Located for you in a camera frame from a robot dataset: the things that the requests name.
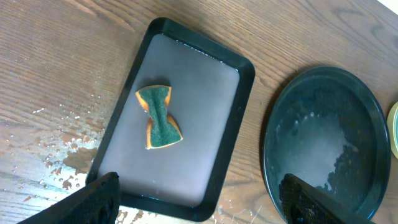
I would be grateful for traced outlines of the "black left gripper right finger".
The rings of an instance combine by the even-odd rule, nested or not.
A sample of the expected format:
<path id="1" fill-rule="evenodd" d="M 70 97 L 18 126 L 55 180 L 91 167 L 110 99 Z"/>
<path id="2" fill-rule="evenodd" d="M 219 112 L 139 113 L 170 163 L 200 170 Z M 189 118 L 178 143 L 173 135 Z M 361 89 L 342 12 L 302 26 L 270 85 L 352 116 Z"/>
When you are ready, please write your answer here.
<path id="1" fill-rule="evenodd" d="M 288 224 L 372 224 L 293 174 L 284 176 L 279 198 Z"/>

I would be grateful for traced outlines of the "yellow plate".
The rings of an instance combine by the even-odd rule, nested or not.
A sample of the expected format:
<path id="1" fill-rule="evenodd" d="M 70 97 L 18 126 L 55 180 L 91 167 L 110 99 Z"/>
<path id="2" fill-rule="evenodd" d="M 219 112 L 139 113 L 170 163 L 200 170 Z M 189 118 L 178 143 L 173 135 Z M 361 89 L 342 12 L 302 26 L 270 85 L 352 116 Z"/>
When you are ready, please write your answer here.
<path id="1" fill-rule="evenodd" d="M 396 102 L 389 111 L 387 116 L 387 127 L 389 131 L 389 137 L 391 141 L 391 151 L 393 155 L 398 158 L 398 102 Z"/>

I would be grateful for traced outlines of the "orange green sponge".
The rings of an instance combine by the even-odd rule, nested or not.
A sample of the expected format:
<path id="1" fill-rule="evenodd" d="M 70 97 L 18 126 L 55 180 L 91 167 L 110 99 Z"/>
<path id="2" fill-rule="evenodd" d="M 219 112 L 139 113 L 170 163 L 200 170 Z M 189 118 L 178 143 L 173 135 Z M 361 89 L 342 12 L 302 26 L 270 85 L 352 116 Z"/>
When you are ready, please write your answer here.
<path id="1" fill-rule="evenodd" d="M 181 130 L 168 114 L 171 86 L 152 85 L 136 91 L 136 98 L 149 115 L 146 127 L 147 149 L 171 146 L 183 140 Z"/>

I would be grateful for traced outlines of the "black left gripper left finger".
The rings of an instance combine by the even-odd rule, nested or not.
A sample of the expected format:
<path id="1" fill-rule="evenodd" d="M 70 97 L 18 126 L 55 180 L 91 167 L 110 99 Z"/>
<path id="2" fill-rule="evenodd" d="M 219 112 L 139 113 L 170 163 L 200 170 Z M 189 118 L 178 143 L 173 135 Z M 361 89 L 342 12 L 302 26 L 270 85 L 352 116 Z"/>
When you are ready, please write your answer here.
<path id="1" fill-rule="evenodd" d="M 110 224 L 119 213 L 121 191 L 119 176 L 109 172 L 51 207 L 20 224 Z"/>

